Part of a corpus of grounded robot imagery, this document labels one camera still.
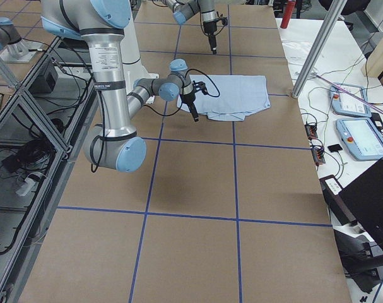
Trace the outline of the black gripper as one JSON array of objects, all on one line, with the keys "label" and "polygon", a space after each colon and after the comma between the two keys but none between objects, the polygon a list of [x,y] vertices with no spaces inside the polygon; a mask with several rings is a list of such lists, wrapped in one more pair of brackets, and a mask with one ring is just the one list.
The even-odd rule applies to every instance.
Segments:
[{"label": "black gripper", "polygon": [[194,93],[188,93],[181,95],[181,100],[183,104],[186,104],[189,108],[189,111],[192,115],[192,118],[194,119],[194,122],[199,121],[199,114],[197,113],[197,110],[194,105],[196,97]]},{"label": "black gripper", "polygon": [[203,21],[203,32],[208,36],[208,42],[213,54],[217,54],[217,43],[216,43],[216,21]]}]

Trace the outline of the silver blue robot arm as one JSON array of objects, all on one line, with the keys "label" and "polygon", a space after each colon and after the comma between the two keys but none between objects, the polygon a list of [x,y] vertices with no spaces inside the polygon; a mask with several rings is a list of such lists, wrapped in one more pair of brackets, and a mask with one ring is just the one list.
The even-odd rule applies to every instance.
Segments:
[{"label": "silver blue robot arm", "polygon": [[181,99],[195,121],[196,82],[187,73],[183,59],[170,63],[165,78],[141,78],[126,91],[121,42],[131,17],[128,1],[42,1],[42,24],[49,33],[86,42],[92,67],[94,89],[99,97],[102,123],[86,136],[84,153],[99,167],[133,172],[142,165],[146,143],[137,135],[132,117],[146,101],[159,96],[167,102]]},{"label": "silver blue robot arm", "polygon": [[172,10],[172,15],[179,25],[183,25],[195,15],[200,16],[200,22],[203,28],[203,33],[208,38],[211,52],[216,54],[216,31],[219,18],[216,15],[214,1],[161,1],[164,5]]}]

